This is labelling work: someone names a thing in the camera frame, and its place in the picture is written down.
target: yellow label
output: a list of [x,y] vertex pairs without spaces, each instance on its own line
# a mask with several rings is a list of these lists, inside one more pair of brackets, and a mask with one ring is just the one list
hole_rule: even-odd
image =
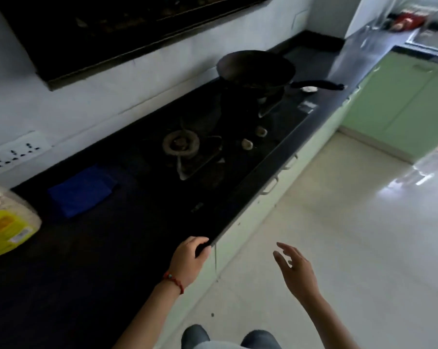
[[0,211],[0,254],[10,251],[32,236],[36,230],[8,211]]

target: red bracelet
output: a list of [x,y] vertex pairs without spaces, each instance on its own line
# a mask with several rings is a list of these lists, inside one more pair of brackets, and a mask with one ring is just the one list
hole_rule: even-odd
[[178,280],[176,277],[174,277],[172,274],[169,273],[169,271],[164,273],[164,276],[162,279],[165,279],[167,281],[173,282],[175,285],[177,285],[180,288],[180,294],[182,295],[184,293],[184,287],[180,280]]

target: hand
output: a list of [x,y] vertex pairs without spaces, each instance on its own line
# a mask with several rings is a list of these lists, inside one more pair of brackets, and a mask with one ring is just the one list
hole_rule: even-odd
[[285,283],[293,296],[303,306],[309,301],[318,298],[320,296],[318,281],[314,275],[311,263],[295,247],[281,242],[278,242],[277,246],[284,250],[284,255],[291,258],[288,263],[292,267],[287,264],[286,259],[279,252],[274,251],[273,253],[282,271]]
[[169,266],[169,273],[177,278],[184,288],[193,283],[204,262],[208,259],[211,253],[211,246],[205,247],[199,256],[195,258],[196,248],[208,240],[209,238],[207,237],[190,236],[175,250],[171,265]]

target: black range hood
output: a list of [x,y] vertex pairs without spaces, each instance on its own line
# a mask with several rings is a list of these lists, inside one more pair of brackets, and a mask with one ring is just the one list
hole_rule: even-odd
[[0,0],[0,10],[53,90],[264,1]]

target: wok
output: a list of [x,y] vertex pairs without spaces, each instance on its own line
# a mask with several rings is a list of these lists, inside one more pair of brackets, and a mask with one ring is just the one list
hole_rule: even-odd
[[271,52],[244,50],[232,52],[219,60],[219,76],[229,86],[245,90],[257,98],[269,97],[286,85],[292,88],[319,87],[334,91],[346,88],[326,80],[292,82],[295,66],[286,58]]

